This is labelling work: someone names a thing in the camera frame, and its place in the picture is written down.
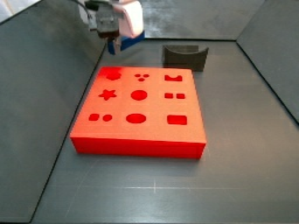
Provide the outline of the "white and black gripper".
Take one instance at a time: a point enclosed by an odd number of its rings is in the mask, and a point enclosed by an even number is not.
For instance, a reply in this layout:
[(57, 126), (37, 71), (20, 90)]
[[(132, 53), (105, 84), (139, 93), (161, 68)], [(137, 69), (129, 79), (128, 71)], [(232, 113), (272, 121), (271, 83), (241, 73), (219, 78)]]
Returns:
[(136, 38), (144, 32), (139, 0), (79, 0), (81, 21), (103, 39)]

